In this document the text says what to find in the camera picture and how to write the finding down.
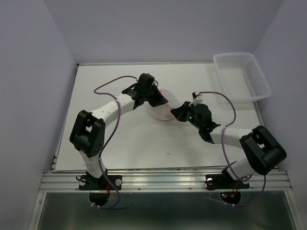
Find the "white mesh laundry bag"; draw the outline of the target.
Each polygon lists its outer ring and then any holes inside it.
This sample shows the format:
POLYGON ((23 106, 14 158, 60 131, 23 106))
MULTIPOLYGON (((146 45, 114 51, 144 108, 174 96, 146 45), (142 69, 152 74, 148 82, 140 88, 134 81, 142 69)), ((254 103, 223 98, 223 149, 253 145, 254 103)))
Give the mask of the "white mesh laundry bag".
POLYGON ((176 96, 166 89, 160 89, 160 93, 168 100, 166 104, 157 106, 157 107, 149 107, 151 114, 162 121, 172 120, 175 117, 171 113, 172 109, 179 108, 182 103, 176 98, 176 96))

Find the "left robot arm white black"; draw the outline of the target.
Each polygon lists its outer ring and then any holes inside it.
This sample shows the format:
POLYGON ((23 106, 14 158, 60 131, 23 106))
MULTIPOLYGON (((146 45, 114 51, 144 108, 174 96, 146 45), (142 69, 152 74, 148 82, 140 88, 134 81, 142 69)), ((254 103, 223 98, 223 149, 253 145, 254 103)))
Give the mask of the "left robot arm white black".
POLYGON ((81 154, 86 166, 86 175, 79 182, 90 184, 97 189, 103 188, 109 179, 107 169, 102 162, 102 153, 109 143, 105 140, 105 129, 113 122, 119 125, 120 117, 148 102, 151 107, 164 105, 168 100, 160 93, 158 82, 148 74, 143 73, 135 79, 135 83, 124 89, 117 97, 102 107, 87 112, 78 113, 70 142, 81 154))

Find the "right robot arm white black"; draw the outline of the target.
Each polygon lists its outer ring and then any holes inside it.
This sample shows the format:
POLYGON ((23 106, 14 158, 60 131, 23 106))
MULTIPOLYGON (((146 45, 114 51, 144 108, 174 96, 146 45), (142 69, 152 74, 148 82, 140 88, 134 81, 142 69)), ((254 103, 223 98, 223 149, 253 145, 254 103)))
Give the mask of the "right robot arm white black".
POLYGON ((222 127, 212 120, 212 113, 205 104, 191 105, 185 102, 171 109, 179 122, 189 122, 199 136, 208 143, 233 146, 243 150, 245 157, 228 164, 221 174, 212 175, 211 183, 231 187, 254 173, 267 175, 287 157, 286 151, 264 126, 254 129, 222 127))

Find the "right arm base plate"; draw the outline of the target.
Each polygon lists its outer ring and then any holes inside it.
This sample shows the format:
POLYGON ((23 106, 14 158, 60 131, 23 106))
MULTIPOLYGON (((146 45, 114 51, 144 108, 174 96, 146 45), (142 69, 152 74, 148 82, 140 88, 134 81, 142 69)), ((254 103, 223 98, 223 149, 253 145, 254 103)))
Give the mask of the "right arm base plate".
POLYGON ((249 189, 249 183, 245 184, 239 180, 234 180, 226 169, 218 174, 207 174, 204 187, 209 191, 227 190, 227 189, 249 189))

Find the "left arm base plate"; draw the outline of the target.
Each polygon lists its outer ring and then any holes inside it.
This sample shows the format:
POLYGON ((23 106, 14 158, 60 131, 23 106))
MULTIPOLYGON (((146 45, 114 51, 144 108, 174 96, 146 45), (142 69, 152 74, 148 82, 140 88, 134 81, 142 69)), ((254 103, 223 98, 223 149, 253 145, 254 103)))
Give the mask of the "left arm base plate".
MULTIPOLYGON (((109 181, 116 187, 118 190, 121 190, 121 175, 108 175, 109 181)), ((104 176, 101 176, 99 179, 92 177, 89 174, 77 175, 75 179, 79 182, 79 190, 81 191, 106 191, 113 190, 114 187, 105 179, 104 176)))

